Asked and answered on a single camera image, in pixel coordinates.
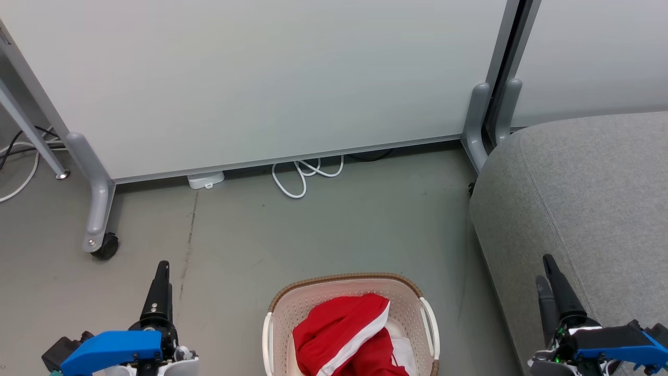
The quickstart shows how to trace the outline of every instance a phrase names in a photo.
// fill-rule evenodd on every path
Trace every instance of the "gray floor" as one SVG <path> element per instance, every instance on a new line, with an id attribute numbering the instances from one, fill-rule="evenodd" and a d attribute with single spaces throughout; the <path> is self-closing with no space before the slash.
<path id="1" fill-rule="evenodd" d="M 80 249 L 85 179 L 66 153 L 65 181 L 42 161 L 25 191 L 0 204 L 0 376 L 45 375 L 40 355 L 61 336 L 130 326 L 163 259 L 180 340 L 201 354 L 201 375 L 263 375 L 261 326 L 283 286 L 369 271 L 422 289 L 438 318 L 440 375 L 518 375 L 467 216 L 465 153 L 398 154 L 308 178 L 301 200 L 262 173 L 231 173 L 211 190 L 185 179 L 121 186 L 110 229 L 122 245 L 108 262 Z M 0 171 L 0 195 L 32 160 Z M 294 171 L 279 175 L 299 188 Z"/>

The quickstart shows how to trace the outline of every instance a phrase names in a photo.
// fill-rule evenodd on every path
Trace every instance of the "white partition board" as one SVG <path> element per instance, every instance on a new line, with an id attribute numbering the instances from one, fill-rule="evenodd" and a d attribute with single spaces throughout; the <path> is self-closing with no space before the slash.
<path id="1" fill-rule="evenodd" d="M 512 126 L 668 110 L 668 2 L 542 0 Z"/>
<path id="2" fill-rule="evenodd" d="M 4 0 L 111 178 L 457 135 L 499 0 Z"/>

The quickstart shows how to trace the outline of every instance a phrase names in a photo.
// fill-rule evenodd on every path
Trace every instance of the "caster wheel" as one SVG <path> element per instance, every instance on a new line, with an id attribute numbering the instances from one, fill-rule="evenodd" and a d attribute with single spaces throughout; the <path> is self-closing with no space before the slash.
<path id="1" fill-rule="evenodd" d="M 91 255 L 100 260 L 109 260 L 114 257 L 116 251 L 118 251 L 118 238 L 113 232 L 108 232 L 105 233 L 104 238 L 102 238 L 102 247 L 97 251 L 92 252 Z"/>

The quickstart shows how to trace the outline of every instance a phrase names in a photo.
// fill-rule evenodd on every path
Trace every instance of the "gray sofa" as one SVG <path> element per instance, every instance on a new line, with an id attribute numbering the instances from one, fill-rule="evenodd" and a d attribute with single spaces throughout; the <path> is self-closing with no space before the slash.
<path id="1" fill-rule="evenodd" d="M 490 154 L 470 211 L 525 374 L 544 347 L 545 253 L 603 326 L 668 324 L 668 112 L 520 130 Z"/>

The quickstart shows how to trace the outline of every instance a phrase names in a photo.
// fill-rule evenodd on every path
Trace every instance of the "red fabric with white stripe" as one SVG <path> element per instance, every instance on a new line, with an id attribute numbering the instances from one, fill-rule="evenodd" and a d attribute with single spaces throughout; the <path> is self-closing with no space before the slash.
<path id="1" fill-rule="evenodd" d="M 389 300 L 342 296 L 316 306 L 293 330 L 297 364 L 305 376 L 408 376 L 393 364 L 384 329 Z"/>

